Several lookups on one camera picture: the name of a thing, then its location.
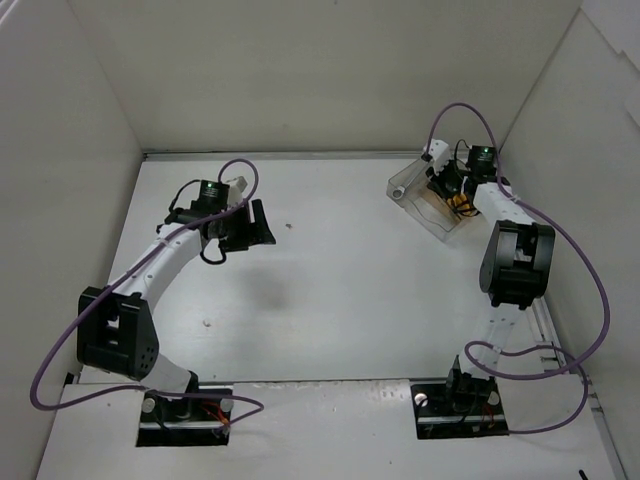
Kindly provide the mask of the yellow needle nose pliers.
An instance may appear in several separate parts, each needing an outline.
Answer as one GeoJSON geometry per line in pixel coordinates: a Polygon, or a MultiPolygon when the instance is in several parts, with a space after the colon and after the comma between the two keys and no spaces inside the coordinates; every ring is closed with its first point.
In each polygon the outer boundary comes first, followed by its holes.
{"type": "Polygon", "coordinates": [[[464,194],[457,194],[446,200],[452,212],[459,217],[474,217],[479,214],[470,198],[464,194]]]}

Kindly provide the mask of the large silver ratchet wrench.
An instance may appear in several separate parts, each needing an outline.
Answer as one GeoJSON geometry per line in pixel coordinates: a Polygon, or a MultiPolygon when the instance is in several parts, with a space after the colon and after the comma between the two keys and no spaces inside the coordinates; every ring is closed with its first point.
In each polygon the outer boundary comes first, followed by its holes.
{"type": "Polygon", "coordinates": [[[424,168],[427,166],[424,160],[418,159],[405,167],[403,170],[395,174],[389,183],[392,187],[391,198],[394,200],[402,199],[412,184],[423,173],[424,168]]]}

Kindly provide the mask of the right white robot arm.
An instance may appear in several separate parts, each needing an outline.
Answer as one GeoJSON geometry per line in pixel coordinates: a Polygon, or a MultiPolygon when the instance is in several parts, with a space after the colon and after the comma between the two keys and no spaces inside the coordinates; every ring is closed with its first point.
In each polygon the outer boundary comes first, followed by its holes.
{"type": "Polygon", "coordinates": [[[429,189],[453,214],[470,210],[492,227],[479,271],[488,306],[477,324],[477,349],[463,349],[442,388],[445,405],[455,412],[494,389],[492,372],[514,325],[546,291],[555,244],[554,229],[534,221],[498,182],[494,157],[492,147],[472,147],[461,169],[441,140],[432,140],[424,155],[429,189]]]}

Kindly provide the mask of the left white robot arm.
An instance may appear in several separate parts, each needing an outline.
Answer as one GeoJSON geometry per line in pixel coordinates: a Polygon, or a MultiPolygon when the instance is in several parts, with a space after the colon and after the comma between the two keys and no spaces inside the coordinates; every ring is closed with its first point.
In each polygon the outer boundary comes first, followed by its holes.
{"type": "Polygon", "coordinates": [[[162,295],[194,259],[222,265],[231,253],[273,245],[261,200],[248,200],[247,182],[203,180],[187,208],[172,205],[152,245],[134,271],[116,280],[113,290],[88,287],[81,294],[76,354],[79,362],[124,376],[147,390],[166,392],[164,408],[175,418],[199,409],[197,375],[160,351],[153,312],[162,295]]]}

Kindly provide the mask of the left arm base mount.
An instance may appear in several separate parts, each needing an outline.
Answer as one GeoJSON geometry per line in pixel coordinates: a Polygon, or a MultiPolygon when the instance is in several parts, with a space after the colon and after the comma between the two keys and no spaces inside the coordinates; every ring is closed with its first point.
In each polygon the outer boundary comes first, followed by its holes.
{"type": "Polygon", "coordinates": [[[201,386],[204,399],[169,399],[145,394],[139,417],[137,447],[226,446],[233,399],[231,386],[201,386]]]}

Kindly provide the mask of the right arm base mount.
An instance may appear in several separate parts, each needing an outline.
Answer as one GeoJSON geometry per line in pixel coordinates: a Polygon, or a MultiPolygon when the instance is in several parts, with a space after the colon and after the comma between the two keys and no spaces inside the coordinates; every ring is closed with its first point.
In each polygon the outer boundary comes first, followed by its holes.
{"type": "Polygon", "coordinates": [[[420,440],[507,436],[509,426],[496,380],[476,378],[455,360],[445,378],[412,382],[414,423],[420,440]]]}

